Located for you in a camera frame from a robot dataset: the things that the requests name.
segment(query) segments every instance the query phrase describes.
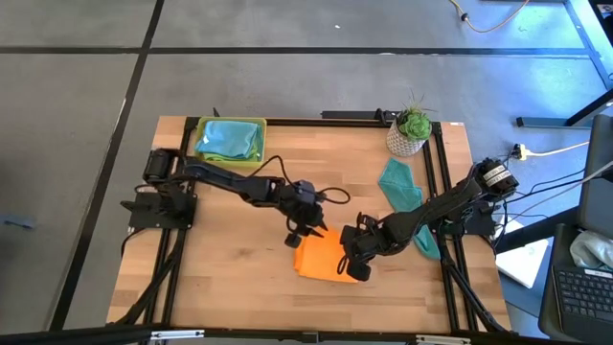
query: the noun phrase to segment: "desk leg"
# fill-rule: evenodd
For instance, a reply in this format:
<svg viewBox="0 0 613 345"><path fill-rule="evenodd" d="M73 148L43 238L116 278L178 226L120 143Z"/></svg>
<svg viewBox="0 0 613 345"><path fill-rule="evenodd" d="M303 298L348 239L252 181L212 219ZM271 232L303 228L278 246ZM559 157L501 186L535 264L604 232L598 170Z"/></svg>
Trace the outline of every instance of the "desk leg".
<svg viewBox="0 0 613 345"><path fill-rule="evenodd" d="M579 207L573 207L555 216L540 220L519 230L515 230L503 236L496 246L496 254L522 247L526 244L539 240L548 239L556 232L558 224L577 224Z"/></svg>
<svg viewBox="0 0 613 345"><path fill-rule="evenodd" d="M518 117L519 127L539 127L539 128L576 128L589 129L592 127L594 116L602 113L609 106L613 105L613 89L606 91L604 95L588 104L577 114L568 119L559 118L537 118L537 117Z"/></svg>

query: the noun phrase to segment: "potted plant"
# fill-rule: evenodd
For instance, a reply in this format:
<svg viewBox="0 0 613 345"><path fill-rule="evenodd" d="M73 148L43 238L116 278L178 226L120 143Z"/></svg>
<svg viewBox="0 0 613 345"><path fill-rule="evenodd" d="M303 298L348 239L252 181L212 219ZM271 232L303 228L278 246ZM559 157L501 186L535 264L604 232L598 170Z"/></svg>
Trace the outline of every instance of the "potted plant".
<svg viewBox="0 0 613 345"><path fill-rule="evenodd" d="M430 137L432 124L425 111L432 111L420 106L423 97L416 102L411 92L411 105L405 106L387 133L388 150L401 157L408 157L421 149L423 143Z"/></svg>

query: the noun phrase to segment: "gray carpet floor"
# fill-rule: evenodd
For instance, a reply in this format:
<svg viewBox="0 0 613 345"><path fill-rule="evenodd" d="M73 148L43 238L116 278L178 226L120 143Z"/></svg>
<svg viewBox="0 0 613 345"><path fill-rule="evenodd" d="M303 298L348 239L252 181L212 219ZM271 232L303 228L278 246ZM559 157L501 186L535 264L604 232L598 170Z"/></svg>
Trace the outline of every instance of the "gray carpet floor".
<svg viewBox="0 0 613 345"><path fill-rule="evenodd" d="M481 27L517 6L462 4ZM587 3L573 4L613 72L611 48ZM3 0L0 48L140 47L154 5ZM152 45L582 48L563 5L530 4L499 31L475 34L445 0L167 1ZM36 220L32 231L0 225L0 333L48 326L136 57L0 55L0 213ZM434 120L465 123L480 160L506 154L515 143L545 151L588 140L586 130L518 128L514 118L568 117L605 88L585 56L149 56L66 326L104 323L128 219L119 201L133 197L159 116L211 115L215 106L224 116L315 118L322 110L399 108L411 90L437 110ZM526 192L580 170L585 153L511 161L511 169ZM578 200L574 191L532 213L552 215ZM510 212L534 202L514 203ZM534 334L534 321L520 312L511 313L511 323Z"/></svg>

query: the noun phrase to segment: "teal towel in bin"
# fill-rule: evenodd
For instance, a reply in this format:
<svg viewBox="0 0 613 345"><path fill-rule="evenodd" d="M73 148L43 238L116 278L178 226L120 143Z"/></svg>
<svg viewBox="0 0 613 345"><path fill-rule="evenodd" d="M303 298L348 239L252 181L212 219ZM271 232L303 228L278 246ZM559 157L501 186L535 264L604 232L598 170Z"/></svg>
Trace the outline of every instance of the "teal towel in bin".
<svg viewBox="0 0 613 345"><path fill-rule="evenodd" d="M254 146L260 145L261 127L240 121L209 121L195 149L201 153L213 153L231 159L248 159Z"/></svg>
<svg viewBox="0 0 613 345"><path fill-rule="evenodd" d="M411 168L394 158L379 177L379 187L396 212L410 212L421 206L421 189L413 182ZM426 258L441 259L439 247L427 225L421 227L413 242Z"/></svg>

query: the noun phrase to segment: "wooden table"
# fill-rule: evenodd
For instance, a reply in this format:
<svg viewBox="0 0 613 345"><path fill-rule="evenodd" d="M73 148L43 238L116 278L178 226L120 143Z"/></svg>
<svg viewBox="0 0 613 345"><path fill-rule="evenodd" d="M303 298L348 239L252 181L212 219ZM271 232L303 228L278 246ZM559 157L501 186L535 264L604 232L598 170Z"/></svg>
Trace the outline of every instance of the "wooden table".
<svg viewBox="0 0 613 345"><path fill-rule="evenodd" d="M185 117L161 117L156 148L179 148ZM442 123L452 183L472 164L465 128ZM352 195L347 205L324 203L325 222L341 230L358 212L384 217L392 212L377 180L391 155L385 128L269 126L265 154L279 154L292 179L317 189L338 186ZM443 190L436 144L430 139L439 191ZM428 198L423 154L400 159L413 170ZM281 175L270 164L261 174ZM391 257L377 257L366 283L340 284L303 278L293 269L293 249L284 245L285 219L238 196L196 184L199 200L188 232L171 324L198 328L317 330L382 333L447 333L441 266L414 245ZM126 246L108 321L125 314L147 286L159 230L134 237ZM498 322L510 327L494 258L477 237L464 239L470 283ZM161 317L162 287L155 320ZM461 292L455 288L461 326L466 328Z"/></svg>

